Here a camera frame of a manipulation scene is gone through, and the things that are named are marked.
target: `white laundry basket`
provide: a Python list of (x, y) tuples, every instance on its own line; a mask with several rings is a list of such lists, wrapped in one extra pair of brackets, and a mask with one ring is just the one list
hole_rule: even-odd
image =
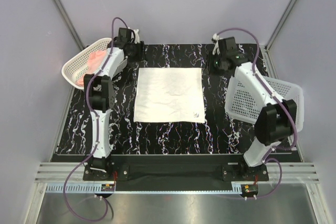
[[(270, 86), (284, 99), (293, 99), (297, 104), (296, 113), (296, 127), (297, 131), (301, 131), (304, 121), (304, 101), (303, 91), (300, 86), (281, 81), (278, 79), (263, 76)], [(260, 114), (260, 109), (257, 108), (257, 104), (245, 89), (240, 81), (231, 77), (227, 88), (225, 111), (230, 118), (241, 120), (244, 122), (255, 124)]]
[[(84, 49), (82, 52), (74, 56), (62, 67), (63, 77), (76, 89), (84, 90), (84, 87), (76, 84), (76, 81), (83, 76), (88, 70), (88, 59), (90, 53), (98, 50), (107, 50), (107, 45), (110, 43), (111, 38), (104, 38), (97, 40), (95, 43)], [(119, 73), (127, 65), (127, 59), (125, 59), (117, 68), (114, 76)]]

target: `white wall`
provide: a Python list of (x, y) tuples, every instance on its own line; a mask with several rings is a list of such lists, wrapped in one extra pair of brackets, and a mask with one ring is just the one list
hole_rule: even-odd
[[(62, 0), (85, 45), (111, 36), (111, 20), (124, 18), (149, 44), (210, 43), (214, 33), (246, 28), (265, 44), (290, 0)], [(238, 42), (250, 36), (232, 33)]]
[(61, 66), (78, 48), (52, 0), (0, 6), (0, 223), (23, 223), (70, 91)]
[(280, 79), (304, 90), (299, 133), (305, 161), (314, 162), (336, 221), (336, 1), (298, 0), (271, 48)]

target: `white napkin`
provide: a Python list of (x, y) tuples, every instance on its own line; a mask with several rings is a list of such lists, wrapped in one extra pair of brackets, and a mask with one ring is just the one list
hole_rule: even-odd
[(201, 68), (140, 68), (135, 122), (205, 123)]

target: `cable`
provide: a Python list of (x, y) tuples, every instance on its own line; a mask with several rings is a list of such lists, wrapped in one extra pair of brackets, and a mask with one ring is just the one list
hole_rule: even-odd
[(69, 181), (69, 178), (72, 176), (72, 174), (75, 172), (75, 170), (77, 170), (77, 168), (79, 167), (79, 166), (81, 166), (82, 164), (84, 164), (86, 161), (88, 161), (93, 155), (94, 155), (94, 153), (95, 153), (95, 151), (97, 150), (97, 147), (98, 147), (98, 140), (99, 140), (99, 115), (98, 115), (98, 113), (91, 107), (91, 105), (90, 105), (90, 103), (89, 103), (89, 90), (90, 90), (90, 87), (91, 87), (91, 85), (92, 85), (92, 82), (94, 81), (94, 79), (102, 72), (102, 70), (104, 69), (104, 67), (106, 66), (106, 64), (107, 64), (107, 62), (109, 61), (109, 59), (110, 59), (110, 57), (111, 57), (111, 55), (112, 55), (112, 52), (113, 52), (113, 44), (114, 44), (114, 40), (113, 40), (113, 38), (114, 38), (114, 22), (116, 21), (116, 20), (120, 20), (120, 21), (122, 21), (123, 23), (124, 23), (124, 25), (125, 25), (125, 27), (127, 28), (128, 26), (127, 26), (127, 24), (121, 19), (121, 18), (119, 18), (119, 17), (115, 17), (113, 20), (112, 20), (112, 36), (111, 36), (111, 38), (112, 38), (112, 40), (111, 40), (111, 50), (110, 50), (110, 52), (109, 52), (109, 54), (108, 54), (108, 56), (107, 56), (107, 58), (106, 58), (106, 60), (104, 61), (104, 63), (103, 63), (103, 65), (102, 65), (102, 67), (101, 67), (101, 69), (90, 79), (90, 81), (89, 81), (89, 83), (88, 83), (88, 86), (87, 86), (87, 90), (86, 90), (86, 104), (87, 104), (87, 106), (88, 106), (88, 108), (89, 108), (89, 110), (90, 110), (90, 112), (93, 112), (94, 114), (95, 114), (95, 116), (96, 116), (96, 122), (97, 122), (97, 136), (96, 136), (96, 145), (95, 145), (95, 147), (94, 147), (94, 149), (93, 149), (93, 151), (90, 153), (90, 155), (89, 156), (87, 156), (81, 163), (79, 163), (70, 173), (69, 173), (69, 175), (68, 175), (68, 177), (66, 178), (66, 180), (65, 180), (65, 182), (64, 182), (64, 186), (63, 186), (63, 197), (64, 197), (64, 201), (65, 201), (65, 204), (67, 205), (67, 207), (68, 207), (68, 209), (69, 209), (69, 211), (74, 215), (74, 216), (76, 216), (78, 219), (81, 219), (81, 220), (84, 220), (84, 221), (87, 221), (87, 222), (98, 222), (98, 221), (101, 221), (102, 219), (104, 219), (105, 218), (105, 216), (107, 215), (107, 212), (108, 212), (108, 205), (109, 205), (109, 202), (105, 199), (105, 198), (102, 198), (103, 200), (104, 200), (104, 202), (105, 202), (105, 205), (106, 205), (106, 211), (105, 211), (105, 213), (104, 213), (104, 215), (101, 217), (101, 218), (99, 218), (99, 219), (95, 219), (95, 220), (91, 220), (91, 219), (87, 219), (87, 218), (84, 218), (84, 217), (82, 217), (82, 216), (80, 216), (80, 215), (78, 215), (72, 208), (71, 208), (71, 206), (70, 206), (70, 204), (69, 204), (69, 202), (68, 202), (68, 198), (67, 198), (67, 195), (66, 195), (66, 185), (67, 185), (67, 183), (68, 183), (68, 181)]
[(277, 159), (275, 159), (275, 158), (273, 158), (273, 157), (268, 158), (268, 159), (265, 161), (265, 164), (267, 164), (267, 163), (270, 162), (270, 161), (274, 161), (274, 162), (277, 163), (278, 166), (279, 166), (279, 170), (280, 170), (279, 181), (278, 181), (277, 185), (275, 186), (275, 188), (274, 188), (272, 191), (270, 191), (269, 193), (267, 193), (267, 194), (265, 194), (265, 195), (259, 196), (258, 199), (263, 199), (263, 198), (266, 198), (266, 197), (268, 197), (268, 196), (271, 196), (271, 195), (272, 195), (272, 194), (279, 188), (279, 185), (281, 184), (281, 180), (282, 180), (282, 167), (281, 167), (281, 164), (280, 164), (280, 162), (279, 162)]
[(133, 33), (133, 38), (131, 39), (131, 42), (130, 43), (133, 43), (133, 42), (135, 42), (135, 32), (133, 31), (133, 30), (131, 30), (132, 31), (132, 33)]
[(256, 185), (258, 183), (258, 175), (256, 175), (255, 177), (256, 177), (256, 179), (255, 179), (253, 185)]
[[(229, 29), (224, 29), (222, 31), (220, 31), (219, 33), (217, 33), (217, 35), (220, 35), (226, 31), (232, 31), (232, 30), (237, 30), (237, 31), (243, 31), (247, 34), (250, 34), (253, 39), (255, 40), (256, 44), (257, 44), (257, 53), (254, 57), (254, 60), (253, 60), (253, 63), (252, 63), (252, 71), (253, 71), (253, 74), (256, 76), (256, 78), (258, 79), (258, 81), (260, 82), (260, 84), (266, 89), (266, 91), (268, 92), (268, 94), (279, 104), (279, 106), (282, 108), (282, 110), (284, 111), (284, 113), (286, 114), (286, 116), (288, 117), (288, 120), (293, 128), (293, 132), (294, 132), (294, 140), (293, 140), (293, 143), (290, 147), (282, 147), (282, 146), (276, 146), (275, 148), (276, 149), (279, 149), (279, 150), (284, 150), (284, 151), (289, 151), (291, 150), (293, 147), (296, 146), (296, 143), (297, 143), (297, 139), (298, 139), (298, 131), (296, 129), (296, 125), (295, 125), (295, 122), (293, 120), (293, 118), (291, 117), (291, 115), (289, 114), (289, 111), (285, 108), (285, 106), (281, 103), (281, 101), (276, 98), (275, 96), (273, 96), (272, 94), (272, 91), (267, 87), (267, 85), (263, 82), (262, 78), (256, 73), (256, 63), (257, 63), (257, 59), (258, 59), (258, 56), (259, 56), (259, 52), (260, 52), (260, 46), (259, 46), (259, 41), (257, 39), (257, 37), (252, 34), (251, 32), (249, 32), (248, 30), (245, 30), (245, 29), (242, 29), (242, 28), (239, 28), (239, 27), (233, 27), (233, 28), (229, 28)], [(272, 149), (270, 149), (263, 157), (263, 160), (266, 160), (266, 158), (268, 157), (268, 155), (272, 152)]]
[[(80, 204), (82, 204), (83, 202), (85, 202), (85, 201), (87, 201), (87, 200), (89, 200), (89, 199), (93, 199), (93, 198), (97, 198), (97, 197), (95, 197), (95, 196), (89, 196), (89, 197), (86, 197), (86, 198), (82, 199), (80, 202), (76, 203), (76, 204), (75, 204), (75, 207), (77, 207), (77, 206), (79, 206)], [(109, 208), (111, 209), (112, 219), (113, 219), (114, 211), (113, 211), (112, 205), (111, 205), (111, 203), (109, 203), (108, 201), (107, 201), (107, 203), (108, 203)], [(66, 215), (68, 212), (70, 212), (70, 210), (68, 210), (68, 211), (65, 211), (65, 212), (63, 212), (63, 213), (61, 213), (61, 214), (57, 214), (57, 213), (54, 212), (54, 208), (53, 208), (53, 207), (51, 208), (51, 211), (52, 211), (53, 214), (56, 215), (56, 216), (63, 216), (63, 215)]]

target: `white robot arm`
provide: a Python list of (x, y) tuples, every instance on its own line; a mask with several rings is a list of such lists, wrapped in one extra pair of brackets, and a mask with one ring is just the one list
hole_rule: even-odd
[[(138, 32), (139, 30), (119, 28), (118, 37), (114, 38), (114, 46), (113, 48), (108, 46), (103, 63), (94, 74), (84, 76), (84, 92), (85, 94), (88, 92), (88, 100), (93, 109), (90, 114), (93, 136), (91, 152), (94, 153), (88, 165), (90, 169), (105, 174), (109, 174), (111, 169), (108, 162), (111, 153), (109, 119), (116, 100), (112, 78), (126, 67), (127, 61), (144, 60), (144, 42), (140, 41)], [(99, 74), (89, 85), (90, 80), (97, 73)]]
[(244, 85), (261, 110), (255, 124), (256, 137), (251, 147), (245, 152), (241, 163), (242, 169), (248, 170), (249, 167), (262, 165), (271, 149), (293, 134), (288, 117), (276, 100), (284, 105), (294, 122), (297, 105), (293, 100), (284, 100), (257, 69), (255, 73), (253, 72), (252, 62), (238, 51), (234, 37), (220, 39), (214, 35), (213, 41), (216, 45), (207, 60), (209, 73), (230, 73), (231, 78), (236, 78)]
[[(256, 73), (262, 78), (265, 85), (273, 92), (273, 95), (282, 101), (284, 98), (279, 95), (262, 77), (260, 72), (256, 69)], [(263, 107), (266, 107), (268, 104), (276, 105), (277, 102), (268, 94), (265, 87), (261, 85), (260, 81), (257, 80), (255, 74), (252, 71), (252, 62), (247, 62), (241, 64), (239, 67), (236, 67), (235, 77), (237, 78), (244, 87), (248, 90), (250, 95), (254, 98), (258, 109), (262, 110)], [(270, 145), (262, 144), (258, 141), (258, 138), (255, 138), (251, 147), (247, 152), (244, 153), (244, 160), (249, 167), (255, 167), (263, 163), (263, 157), (266, 153), (276, 145), (279, 145), (281, 142), (276, 141)]]

